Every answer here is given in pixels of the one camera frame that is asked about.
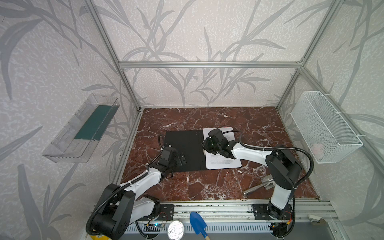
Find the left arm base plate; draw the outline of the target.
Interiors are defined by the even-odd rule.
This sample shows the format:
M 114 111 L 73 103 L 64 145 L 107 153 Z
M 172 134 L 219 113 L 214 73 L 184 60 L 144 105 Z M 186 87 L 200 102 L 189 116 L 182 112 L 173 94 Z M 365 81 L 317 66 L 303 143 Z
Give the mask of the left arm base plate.
M 159 204 L 155 205 L 151 220 L 156 221 L 171 221 L 174 218 L 175 205 L 173 204 Z

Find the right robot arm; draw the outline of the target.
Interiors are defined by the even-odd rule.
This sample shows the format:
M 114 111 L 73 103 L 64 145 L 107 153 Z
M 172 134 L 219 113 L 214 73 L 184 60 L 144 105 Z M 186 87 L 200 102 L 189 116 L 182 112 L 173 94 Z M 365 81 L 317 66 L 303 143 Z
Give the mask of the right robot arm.
M 309 178 L 314 170 L 314 159 L 307 151 L 296 147 L 257 147 L 239 140 L 228 140 L 220 129 L 213 129 L 202 142 L 203 149 L 210 154 L 219 154 L 225 158 L 246 160 L 268 167 L 275 188 L 268 203 L 267 213 L 273 219 L 281 217 L 287 204 L 294 198 L 300 184 Z M 310 166 L 307 173 L 300 177 L 303 166 L 291 151 L 307 156 Z

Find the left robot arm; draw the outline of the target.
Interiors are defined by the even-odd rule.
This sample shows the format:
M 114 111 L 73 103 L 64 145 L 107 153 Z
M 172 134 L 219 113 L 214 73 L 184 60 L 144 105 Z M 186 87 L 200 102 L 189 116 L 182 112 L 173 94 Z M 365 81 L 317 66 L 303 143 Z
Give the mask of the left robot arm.
M 86 223 L 86 233 L 118 240 L 133 222 L 152 214 L 157 216 L 155 208 L 159 201 L 153 197 L 141 198 L 141 195 L 184 164 L 183 153 L 163 147 L 143 173 L 120 185 L 109 184 Z

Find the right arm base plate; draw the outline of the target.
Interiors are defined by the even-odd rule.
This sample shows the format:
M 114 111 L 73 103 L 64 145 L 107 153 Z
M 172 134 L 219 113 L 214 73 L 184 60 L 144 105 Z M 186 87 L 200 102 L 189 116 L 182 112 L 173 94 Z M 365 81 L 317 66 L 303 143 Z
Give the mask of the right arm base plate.
M 283 210 L 280 210 L 271 203 L 253 204 L 251 205 L 251 211 L 254 214 L 255 220 L 266 221 L 288 221 L 292 219 L 292 214 L 294 212 L 291 204 L 287 204 Z

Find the teal folder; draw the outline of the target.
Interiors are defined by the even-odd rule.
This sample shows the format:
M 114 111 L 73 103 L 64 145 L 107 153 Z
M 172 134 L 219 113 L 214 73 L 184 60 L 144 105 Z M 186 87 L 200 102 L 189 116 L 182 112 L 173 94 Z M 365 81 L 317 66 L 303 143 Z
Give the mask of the teal folder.
M 202 142 L 208 137 L 208 132 L 211 130 L 211 128 L 207 128 L 202 130 L 166 132 L 166 144 L 183 153 L 186 158 L 187 163 L 177 168 L 176 172 L 208 170 Z

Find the paper sheet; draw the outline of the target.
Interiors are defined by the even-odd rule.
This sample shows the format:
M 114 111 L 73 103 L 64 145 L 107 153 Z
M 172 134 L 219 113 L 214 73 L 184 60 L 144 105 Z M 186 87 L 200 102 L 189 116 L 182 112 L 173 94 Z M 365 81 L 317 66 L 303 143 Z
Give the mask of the paper sheet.
M 234 141 L 235 140 L 235 133 L 233 132 L 233 128 L 220 128 L 222 132 L 232 131 L 230 133 L 224 134 L 224 136 L 227 138 L 228 141 Z M 206 150 L 203 151 L 205 157 L 206 157 L 206 167 L 208 170 L 217 170 L 217 169 L 235 169 L 240 168 L 241 160 L 239 159 L 231 159 L 231 158 L 225 158 L 221 156 L 220 154 L 210 154 Z

